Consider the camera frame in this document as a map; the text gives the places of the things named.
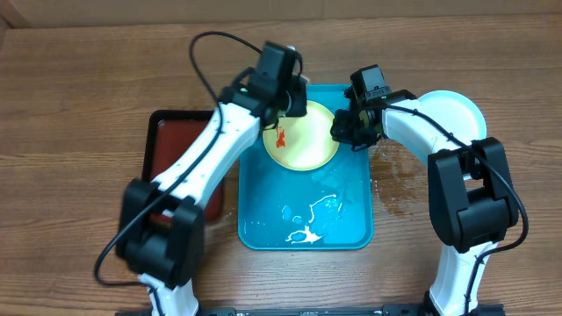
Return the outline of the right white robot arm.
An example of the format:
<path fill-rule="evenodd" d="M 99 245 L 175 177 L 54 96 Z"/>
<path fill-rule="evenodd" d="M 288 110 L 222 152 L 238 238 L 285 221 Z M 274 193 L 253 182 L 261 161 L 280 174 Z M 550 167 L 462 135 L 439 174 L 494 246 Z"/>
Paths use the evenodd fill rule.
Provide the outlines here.
<path fill-rule="evenodd" d="M 515 193 L 504 146 L 488 136 L 479 107 L 449 90 L 420 97 L 392 91 L 377 65 L 360 68 L 344 91 L 333 140 L 361 151 L 382 139 L 398 142 L 427 168 L 429 217 L 442 242 L 436 279 L 422 303 L 387 305 L 386 315 L 502 315 L 503 305 L 482 305 L 478 290 L 488 257 L 520 245 L 503 244 L 517 223 L 529 230 Z"/>

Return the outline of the green plate with ketchup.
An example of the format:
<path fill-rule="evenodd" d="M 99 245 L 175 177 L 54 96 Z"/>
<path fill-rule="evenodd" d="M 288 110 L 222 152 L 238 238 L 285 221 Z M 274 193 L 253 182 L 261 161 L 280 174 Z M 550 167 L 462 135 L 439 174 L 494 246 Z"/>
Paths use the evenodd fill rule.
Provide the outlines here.
<path fill-rule="evenodd" d="M 263 131 L 263 144 L 279 165 L 296 171 L 309 171 L 327 164 L 339 143 L 332 139 L 334 114 L 323 104 L 308 100 L 307 113 L 299 118 L 281 118 L 277 126 Z"/>

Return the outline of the light blue plate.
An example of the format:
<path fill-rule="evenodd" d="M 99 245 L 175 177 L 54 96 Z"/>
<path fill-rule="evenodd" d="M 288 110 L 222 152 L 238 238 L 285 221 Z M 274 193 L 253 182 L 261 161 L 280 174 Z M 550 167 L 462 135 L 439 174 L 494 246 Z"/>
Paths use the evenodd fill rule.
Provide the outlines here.
<path fill-rule="evenodd" d="M 418 100 L 421 112 L 460 140 L 483 140 L 487 136 L 485 117 L 468 97 L 455 91 L 435 90 Z"/>

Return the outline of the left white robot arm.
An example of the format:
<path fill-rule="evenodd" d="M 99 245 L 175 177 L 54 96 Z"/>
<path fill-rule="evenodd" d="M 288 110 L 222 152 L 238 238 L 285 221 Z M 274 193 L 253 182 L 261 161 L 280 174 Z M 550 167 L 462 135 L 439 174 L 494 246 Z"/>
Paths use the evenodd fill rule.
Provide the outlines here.
<path fill-rule="evenodd" d="M 235 160 L 267 126 L 306 113 L 300 53 L 267 42 L 255 67 L 244 69 L 214 98 L 203 132 L 151 182 L 133 179 L 123 196 L 119 231 L 107 245 L 137 274 L 150 315 L 195 315 L 191 280 L 204 247 L 204 210 Z"/>

